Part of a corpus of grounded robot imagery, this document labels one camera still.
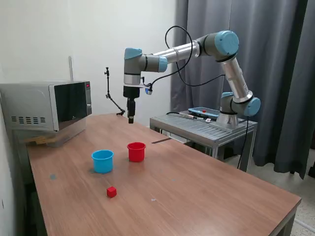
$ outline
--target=gray curtain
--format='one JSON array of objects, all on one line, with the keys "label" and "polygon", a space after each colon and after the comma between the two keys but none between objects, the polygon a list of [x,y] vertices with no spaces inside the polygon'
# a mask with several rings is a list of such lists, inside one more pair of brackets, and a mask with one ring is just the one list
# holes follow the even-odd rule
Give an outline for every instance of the gray curtain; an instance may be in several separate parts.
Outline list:
[{"label": "gray curtain", "polygon": [[[307,0],[179,0],[177,24],[192,38],[232,30],[240,39],[238,62],[250,90],[262,102],[257,121],[254,161],[274,163],[276,172],[298,172],[301,178],[315,127],[315,1]],[[175,45],[187,42],[177,29]],[[192,59],[183,79],[199,84],[221,74],[211,57]],[[172,77],[171,108],[218,109],[225,79],[201,87],[185,86]]]}]

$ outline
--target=black cable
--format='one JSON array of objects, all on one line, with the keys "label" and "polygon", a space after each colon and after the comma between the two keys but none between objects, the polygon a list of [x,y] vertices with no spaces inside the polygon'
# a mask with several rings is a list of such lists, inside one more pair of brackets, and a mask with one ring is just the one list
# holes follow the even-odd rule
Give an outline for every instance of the black cable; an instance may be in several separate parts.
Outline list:
[{"label": "black cable", "polygon": [[116,113],[117,115],[123,115],[126,111],[124,109],[122,109],[111,97],[110,93],[109,93],[109,70],[108,67],[106,67],[106,72],[104,72],[105,75],[107,75],[107,94],[106,94],[106,98],[109,98],[115,105],[116,107],[118,107],[118,109],[121,112]]},{"label": "black cable", "polygon": [[177,72],[179,72],[179,71],[181,71],[182,69],[184,69],[184,68],[186,67],[186,65],[188,64],[188,62],[190,61],[190,58],[191,58],[191,55],[192,55],[192,38],[191,38],[190,34],[188,33],[188,31],[187,31],[184,27],[181,27],[181,26],[172,26],[172,27],[170,27],[170,28],[166,31],[166,33],[165,33],[165,39],[166,39],[166,37],[167,37],[168,32],[169,32],[171,29],[173,29],[173,28],[180,28],[180,29],[182,29],[183,31],[185,31],[186,34],[188,35],[189,40],[190,40],[190,43],[191,43],[191,50],[190,50],[189,58],[188,58],[188,60],[186,61],[185,65],[183,65],[180,69],[178,68],[177,71],[174,71],[174,72],[172,72],[172,73],[170,73],[170,74],[168,74],[168,75],[164,75],[164,76],[161,76],[161,77],[155,79],[155,80],[150,84],[150,89],[152,89],[152,86],[153,86],[153,84],[154,84],[156,81],[158,81],[158,80],[160,80],[160,79],[163,79],[163,78],[165,78],[165,77],[168,77],[168,76],[170,76],[170,75],[176,74]]},{"label": "black cable", "polygon": [[178,112],[168,112],[166,114],[168,115],[168,114],[179,114],[179,113]]},{"label": "black cable", "polygon": [[244,143],[243,143],[243,147],[242,147],[241,156],[240,156],[240,159],[238,160],[237,168],[240,167],[240,163],[241,163],[241,159],[242,159],[242,155],[243,155],[243,151],[244,151],[244,147],[245,147],[245,142],[246,142],[246,138],[247,138],[247,131],[248,131],[248,121],[249,121],[249,117],[247,117],[245,139],[244,139]]},{"label": "black cable", "polygon": [[180,29],[182,29],[183,31],[185,31],[185,33],[186,33],[187,36],[189,37],[189,40],[190,40],[190,43],[191,43],[191,50],[190,50],[189,58],[188,58],[188,60],[186,61],[185,65],[183,65],[181,68],[179,68],[178,63],[176,62],[177,71],[172,72],[172,73],[170,73],[170,74],[168,74],[168,75],[161,76],[161,77],[155,79],[152,83],[147,84],[146,86],[150,86],[150,89],[152,90],[152,86],[153,86],[153,84],[154,84],[156,81],[158,81],[158,80],[160,80],[160,79],[162,79],[162,78],[168,77],[168,76],[170,76],[170,75],[174,75],[174,74],[176,74],[176,73],[179,74],[179,77],[181,78],[182,82],[183,82],[185,85],[190,86],[190,87],[202,86],[202,85],[205,85],[205,84],[207,84],[207,83],[209,83],[209,82],[211,82],[211,81],[213,81],[213,80],[215,80],[215,79],[217,79],[217,78],[219,78],[219,77],[221,77],[221,76],[225,76],[224,74],[222,74],[222,75],[219,75],[219,76],[217,76],[217,77],[215,77],[215,78],[213,78],[213,79],[210,79],[210,80],[208,80],[208,81],[206,81],[206,82],[204,82],[204,83],[198,84],[198,85],[189,85],[189,84],[187,84],[187,83],[183,80],[180,71],[186,67],[186,65],[188,64],[188,62],[189,62],[190,59],[191,59],[191,55],[192,55],[192,38],[191,38],[190,34],[188,33],[188,31],[187,31],[185,28],[183,28],[183,27],[181,27],[181,26],[172,26],[171,28],[169,28],[169,29],[166,31],[165,37],[164,37],[164,41],[165,41],[165,44],[166,44],[167,48],[169,48],[169,46],[168,46],[168,43],[167,43],[166,38],[167,38],[168,32],[169,32],[172,28],[180,28]]}]

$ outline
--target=wooden tabletop surface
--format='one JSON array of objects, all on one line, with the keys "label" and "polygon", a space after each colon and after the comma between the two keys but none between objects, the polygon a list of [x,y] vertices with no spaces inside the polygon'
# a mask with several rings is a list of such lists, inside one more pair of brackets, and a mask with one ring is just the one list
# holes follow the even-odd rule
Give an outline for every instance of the wooden tabletop surface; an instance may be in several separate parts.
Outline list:
[{"label": "wooden tabletop surface", "polygon": [[[267,236],[301,201],[274,185],[116,115],[90,116],[62,147],[29,146],[49,236]],[[145,160],[127,144],[144,142]],[[92,152],[114,152],[93,172]],[[117,196],[106,197],[115,186]]]}]

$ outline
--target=robotic arm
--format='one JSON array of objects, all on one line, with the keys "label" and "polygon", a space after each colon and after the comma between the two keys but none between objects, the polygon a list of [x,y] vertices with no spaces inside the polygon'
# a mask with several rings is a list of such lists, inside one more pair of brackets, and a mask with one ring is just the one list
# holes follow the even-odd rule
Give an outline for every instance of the robotic arm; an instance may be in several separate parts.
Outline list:
[{"label": "robotic arm", "polygon": [[[237,35],[229,30],[211,33],[192,41],[192,57],[214,56],[221,64],[232,92],[224,92],[221,97],[218,123],[237,125],[236,115],[254,116],[260,108],[260,100],[253,96],[245,83],[243,72],[237,62],[239,48]],[[141,85],[141,72],[164,72],[167,65],[190,56],[191,43],[173,47],[166,51],[146,55],[141,49],[126,48],[124,66],[124,97],[127,98],[129,123],[135,115],[134,99],[139,97],[140,88],[146,93],[152,90]]]}]

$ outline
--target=black wire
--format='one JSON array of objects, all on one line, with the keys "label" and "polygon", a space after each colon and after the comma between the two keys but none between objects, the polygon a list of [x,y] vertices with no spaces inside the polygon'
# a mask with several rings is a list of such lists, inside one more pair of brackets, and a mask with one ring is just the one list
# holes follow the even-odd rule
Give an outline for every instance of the black wire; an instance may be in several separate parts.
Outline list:
[{"label": "black wire", "polygon": [[247,117],[245,139],[244,139],[244,143],[243,143],[243,147],[242,147],[241,156],[240,156],[240,159],[238,160],[237,168],[240,167],[240,163],[241,163],[241,159],[242,159],[242,155],[243,155],[243,151],[244,151],[244,147],[245,147],[245,142],[246,142],[246,138],[247,138],[247,131],[248,131],[248,121],[249,121],[249,117]]},{"label": "black wire", "polygon": [[170,76],[170,75],[174,75],[174,74],[176,74],[177,72],[178,72],[179,77],[181,78],[182,82],[183,82],[185,85],[190,86],[190,87],[202,86],[202,85],[205,85],[205,84],[207,84],[207,83],[209,83],[209,82],[211,82],[211,81],[213,81],[213,80],[215,80],[215,79],[217,79],[217,78],[219,78],[219,77],[221,77],[221,76],[225,76],[224,74],[218,75],[217,77],[212,78],[212,79],[210,79],[210,80],[208,80],[208,81],[206,81],[206,82],[204,82],[204,83],[198,84],[198,85],[189,85],[189,84],[187,84],[187,83],[183,80],[180,71],[186,67],[186,65],[188,64],[188,62],[189,62],[190,59],[191,59],[191,55],[192,55],[192,39],[191,39],[190,34],[188,33],[188,31],[187,31],[185,28],[183,28],[183,27],[181,27],[181,26],[172,26],[171,28],[169,28],[169,29],[167,30],[167,32],[165,33],[165,37],[164,37],[164,41],[165,41],[165,44],[166,44],[167,48],[169,48],[169,46],[168,46],[168,43],[167,43],[166,38],[167,38],[168,32],[169,32],[172,28],[180,28],[180,29],[182,29],[183,31],[185,31],[185,33],[186,33],[187,36],[189,37],[189,40],[190,40],[190,43],[191,43],[191,50],[190,50],[189,58],[188,58],[188,60],[186,61],[185,65],[183,65],[181,68],[179,68],[178,63],[176,62],[177,71],[174,71],[174,72],[172,72],[172,73],[170,73],[170,74],[168,74],[168,75],[161,76],[161,77],[155,79],[152,83],[149,83],[149,84],[147,84],[147,85],[145,85],[145,86],[150,86],[150,89],[152,89],[152,86],[153,86],[153,84],[154,84],[156,81],[158,81],[158,80],[160,80],[160,79],[163,79],[163,78],[165,78],[165,77],[168,77],[168,76]]},{"label": "black wire", "polygon": [[168,115],[168,114],[179,114],[179,113],[178,112],[168,112],[166,114]]},{"label": "black wire", "polygon": [[169,32],[171,29],[173,29],[173,28],[180,28],[180,29],[182,29],[183,31],[185,31],[186,34],[188,35],[189,40],[190,40],[190,43],[191,43],[191,50],[190,50],[189,58],[188,58],[188,60],[186,61],[185,65],[183,65],[180,69],[177,68],[177,71],[174,71],[174,72],[172,72],[172,73],[170,73],[170,74],[167,74],[167,75],[164,75],[164,76],[161,76],[161,77],[155,79],[151,84],[149,84],[149,85],[150,85],[150,89],[152,89],[152,86],[153,86],[153,84],[154,84],[156,81],[158,81],[158,80],[160,80],[160,79],[163,79],[163,78],[165,78],[165,77],[168,77],[168,76],[170,76],[170,75],[176,74],[177,72],[179,72],[179,71],[181,71],[182,69],[184,69],[184,68],[186,67],[186,65],[188,64],[188,62],[190,61],[190,58],[191,58],[191,55],[192,55],[192,38],[191,38],[190,34],[188,33],[188,31],[187,31],[184,27],[181,27],[181,26],[172,26],[172,27],[170,27],[170,28],[166,31],[166,33],[165,33],[165,41],[166,41],[166,37],[167,37],[168,32]]}]

